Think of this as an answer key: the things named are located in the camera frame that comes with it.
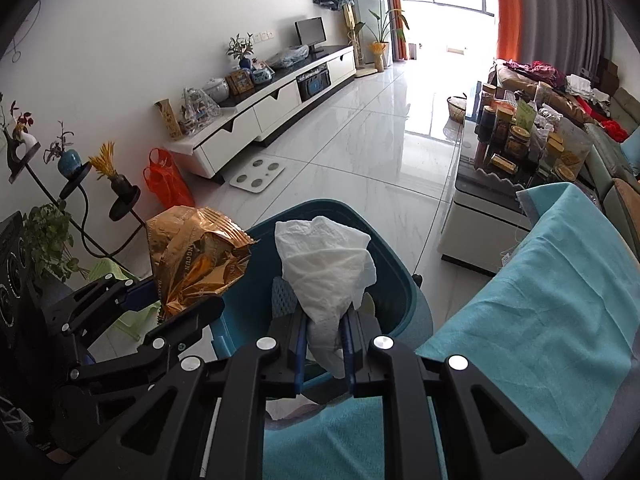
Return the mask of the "teal trash bin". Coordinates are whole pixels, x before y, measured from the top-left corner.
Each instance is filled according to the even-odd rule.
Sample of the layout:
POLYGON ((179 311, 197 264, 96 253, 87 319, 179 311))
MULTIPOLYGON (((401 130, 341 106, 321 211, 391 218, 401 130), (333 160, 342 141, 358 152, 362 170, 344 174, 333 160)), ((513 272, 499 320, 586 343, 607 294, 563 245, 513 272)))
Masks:
POLYGON ((264 336, 280 315, 301 308, 310 323, 303 396, 326 404, 344 394, 338 323, 348 308, 372 304, 382 333, 410 348, 433 333, 431 310, 386 240, 348 205, 308 200, 256 224, 244 276, 224 293, 210 326, 216 357, 264 336))

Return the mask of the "blue grey tablecloth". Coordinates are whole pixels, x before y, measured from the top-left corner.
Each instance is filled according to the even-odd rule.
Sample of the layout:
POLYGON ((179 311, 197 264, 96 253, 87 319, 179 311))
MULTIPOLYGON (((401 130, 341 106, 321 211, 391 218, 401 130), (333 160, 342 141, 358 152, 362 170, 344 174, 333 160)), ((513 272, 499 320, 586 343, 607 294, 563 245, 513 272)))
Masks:
MULTIPOLYGON (((574 184, 518 193, 533 223, 508 264, 422 346, 469 359, 577 479, 639 474, 639 265, 574 184)), ((387 479, 381 398, 265 436, 267 479, 387 479)))

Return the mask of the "tall potted plant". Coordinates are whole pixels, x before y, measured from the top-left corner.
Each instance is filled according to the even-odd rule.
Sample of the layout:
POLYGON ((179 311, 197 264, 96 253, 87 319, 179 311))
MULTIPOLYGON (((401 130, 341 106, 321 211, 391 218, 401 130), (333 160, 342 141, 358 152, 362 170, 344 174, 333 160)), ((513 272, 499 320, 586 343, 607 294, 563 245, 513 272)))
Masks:
POLYGON ((386 8, 386 0, 378 0, 378 10, 369 10, 375 18, 375 28, 365 22, 356 24, 356 32, 367 29, 373 36, 369 49, 373 55, 375 69, 382 73, 386 70, 386 52, 388 50, 388 40, 396 40, 398 48, 406 46, 405 30, 409 30, 409 24, 405 17, 405 12, 399 8, 386 8))

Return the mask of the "white bathroom scale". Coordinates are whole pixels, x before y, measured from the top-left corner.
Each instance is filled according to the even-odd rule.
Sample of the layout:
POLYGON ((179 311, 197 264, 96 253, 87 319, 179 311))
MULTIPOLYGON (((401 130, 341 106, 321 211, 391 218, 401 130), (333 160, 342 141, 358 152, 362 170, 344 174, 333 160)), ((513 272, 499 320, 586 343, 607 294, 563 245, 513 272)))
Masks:
POLYGON ((231 179, 230 185, 245 192, 259 194, 264 192, 284 170, 283 162, 277 162, 272 157, 257 156, 231 179))

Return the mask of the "small black monitor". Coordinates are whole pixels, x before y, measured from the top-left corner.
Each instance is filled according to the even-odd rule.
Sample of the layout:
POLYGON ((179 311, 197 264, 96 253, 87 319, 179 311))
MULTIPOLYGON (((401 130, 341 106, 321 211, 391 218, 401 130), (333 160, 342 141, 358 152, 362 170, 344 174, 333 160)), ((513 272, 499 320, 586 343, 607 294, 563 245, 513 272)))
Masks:
POLYGON ((326 30, 320 16, 296 21, 295 30, 299 43, 307 46, 310 54, 318 54, 323 51, 321 45, 326 42, 326 30))

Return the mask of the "orange plastic bag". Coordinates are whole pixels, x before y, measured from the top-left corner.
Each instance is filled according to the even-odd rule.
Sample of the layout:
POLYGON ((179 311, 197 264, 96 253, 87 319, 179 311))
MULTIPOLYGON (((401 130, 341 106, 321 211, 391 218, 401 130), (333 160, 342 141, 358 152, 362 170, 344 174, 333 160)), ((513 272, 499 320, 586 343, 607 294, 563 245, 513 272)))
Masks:
POLYGON ((190 188, 167 150, 152 148, 148 166, 143 170, 143 179, 164 209, 173 206, 195 206, 190 188))

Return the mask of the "orange grey curtain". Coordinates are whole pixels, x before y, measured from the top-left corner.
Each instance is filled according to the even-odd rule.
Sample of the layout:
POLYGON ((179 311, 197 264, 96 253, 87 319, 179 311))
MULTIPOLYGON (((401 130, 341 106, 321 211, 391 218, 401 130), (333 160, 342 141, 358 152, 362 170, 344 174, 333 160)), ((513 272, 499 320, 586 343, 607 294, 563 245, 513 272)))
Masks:
POLYGON ((613 18, 605 0, 498 0, 497 58, 593 75, 611 55, 613 18))

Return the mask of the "glass coffee table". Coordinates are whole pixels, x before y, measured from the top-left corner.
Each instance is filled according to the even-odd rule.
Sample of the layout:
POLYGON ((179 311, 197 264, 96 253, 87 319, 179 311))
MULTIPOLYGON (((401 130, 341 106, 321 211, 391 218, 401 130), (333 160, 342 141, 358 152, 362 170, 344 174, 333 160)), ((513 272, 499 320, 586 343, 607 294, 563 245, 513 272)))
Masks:
POLYGON ((530 175, 509 176, 491 165, 492 147, 479 144, 475 132, 482 108, 482 87, 477 86, 466 107, 438 251, 442 260, 494 275, 532 228, 516 196, 530 175))

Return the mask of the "white tissue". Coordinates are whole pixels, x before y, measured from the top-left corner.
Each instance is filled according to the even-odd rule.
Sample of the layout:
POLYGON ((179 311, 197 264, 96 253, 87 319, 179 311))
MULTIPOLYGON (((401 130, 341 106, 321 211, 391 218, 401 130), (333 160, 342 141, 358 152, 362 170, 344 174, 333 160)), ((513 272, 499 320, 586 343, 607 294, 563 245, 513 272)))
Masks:
POLYGON ((340 323, 359 309, 364 291, 376 283, 369 234, 325 216, 278 221, 274 241, 282 278, 308 316, 307 346, 334 378, 345 377, 340 323))

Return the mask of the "gold snack wrapper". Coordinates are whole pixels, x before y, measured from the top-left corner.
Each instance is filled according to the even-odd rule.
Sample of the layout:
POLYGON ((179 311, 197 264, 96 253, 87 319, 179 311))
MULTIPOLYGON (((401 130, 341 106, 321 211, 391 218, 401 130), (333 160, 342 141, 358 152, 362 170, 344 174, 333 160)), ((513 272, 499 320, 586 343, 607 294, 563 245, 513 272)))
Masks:
POLYGON ((245 274, 256 240, 215 209, 173 206, 146 222, 163 323, 209 297, 222 296, 245 274))

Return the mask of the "green sectional sofa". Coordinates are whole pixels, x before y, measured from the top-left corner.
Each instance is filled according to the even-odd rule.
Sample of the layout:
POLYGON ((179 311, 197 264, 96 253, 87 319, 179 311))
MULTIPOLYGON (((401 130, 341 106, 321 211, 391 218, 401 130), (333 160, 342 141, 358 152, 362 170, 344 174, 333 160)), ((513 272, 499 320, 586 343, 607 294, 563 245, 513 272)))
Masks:
POLYGON ((605 215, 639 255, 639 180, 632 173, 620 144, 606 133, 600 122, 587 115, 574 96, 552 89, 547 104, 582 128, 592 142, 586 167, 598 200, 605 215))

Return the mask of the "white tv cabinet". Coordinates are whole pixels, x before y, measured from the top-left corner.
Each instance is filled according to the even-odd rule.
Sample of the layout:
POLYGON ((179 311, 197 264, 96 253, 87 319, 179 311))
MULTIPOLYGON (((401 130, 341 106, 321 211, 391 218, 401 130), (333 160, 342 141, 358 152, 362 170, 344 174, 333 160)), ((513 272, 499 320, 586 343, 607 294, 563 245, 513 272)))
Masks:
POLYGON ((352 46, 329 46, 309 55, 273 80, 221 104, 221 115, 195 133, 165 144, 178 166, 224 182, 221 170, 252 143, 267 146, 287 128, 354 81, 352 46))

